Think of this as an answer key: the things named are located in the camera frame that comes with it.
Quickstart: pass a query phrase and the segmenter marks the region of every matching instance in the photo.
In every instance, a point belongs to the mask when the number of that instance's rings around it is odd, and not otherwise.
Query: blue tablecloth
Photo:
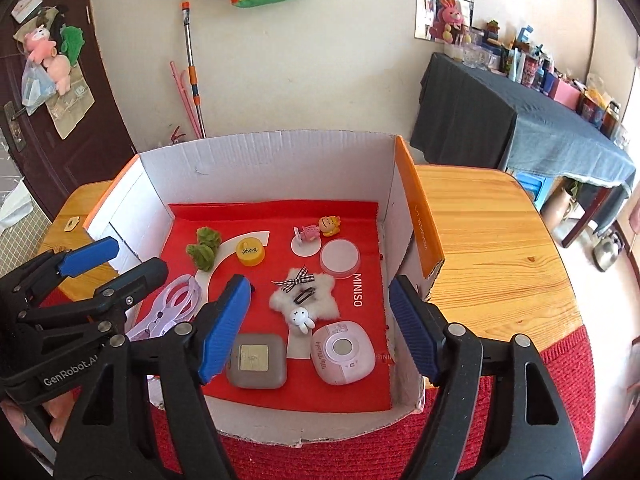
[[[411,145],[434,164],[562,175],[616,187],[594,218],[598,234],[615,220],[636,174],[631,158],[575,112],[438,53],[422,78]]]

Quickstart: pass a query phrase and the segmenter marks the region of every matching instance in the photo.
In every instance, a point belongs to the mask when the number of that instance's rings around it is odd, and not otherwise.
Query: green plush toy
[[[201,227],[196,231],[198,243],[211,247],[214,254],[218,254],[218,248],[222,243],[222,237],[218,231],[214,231],[210,227]]]
[[[196,267],[205,272],[211,270],[216,259],[213,249],[203,244],[187,245],[187,254],[191,257]]]
[[[65,27],[60,31],[62,36],[62,45],[60,52],[69,58],[71,66],[75,66],[80,56],[80,50],[84,45],[82,38],[82,29],[78,27]]]

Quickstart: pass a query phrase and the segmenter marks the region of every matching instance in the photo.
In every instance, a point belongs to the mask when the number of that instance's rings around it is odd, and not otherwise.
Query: white box
[[[263,444],[343,440],[389,426],[424,407],[418,373],[388,304],[401,271],[425,298],[444,262],[426,197],[402,137],[343,131],[282,131],[195,140],[135,156],[87,217],[93,239],[117,233],[124,272],[159,256],[171,203],[358,200],[378,204],[389,330],[392,408],[372,413],[300,413],[207,397],[218,431]],[[159,394],[152,388],[152,398]]]

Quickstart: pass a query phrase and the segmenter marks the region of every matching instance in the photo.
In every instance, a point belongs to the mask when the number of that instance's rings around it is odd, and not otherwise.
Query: silver kettle
[[[625,243],[617,232],[609,232],[593,248],[593,262],[601,272],[609,269],[620,256]]]

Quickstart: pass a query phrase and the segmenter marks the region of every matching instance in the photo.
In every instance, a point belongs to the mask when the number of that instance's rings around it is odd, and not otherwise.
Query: blue gripper pad
[[[202,384],[208,384],[216,375],[222,373],[226,361],[231,355],[240,325],[251,303],[251,284],[244,276],[233,277],[223,291],[215,307],[220,311],[213,328],[202,343],[202,364],[198,375]]]
[[[71,251],[59,264],[58,270],[63,278],[76,278],[118,256],[120,247],[115,238],[106,237],[75,251]]]
[[[427,305],[422,302],[414,288],[411,286],[408,279],[404,276],[404,282],[394,278],[389,285],[389,303],[391,310],[394,313],[396,322],[400,327],[404,341],[406,342],[411,357],[414,359],[415,367],[418,368],[418,372],[421,375],[429,378],[432,384],[437,385],[440,378],[441,370],[438,368],[438,343],[434,339],[434,336],[442,336],[442,332],[437,332],[432,336],[430,330],[425,325],[423,316],[420,316],[414,303],[409,298],[409,294],[412,293],[414,300],[417,299],[420,303],[420,307],[427,308]]]

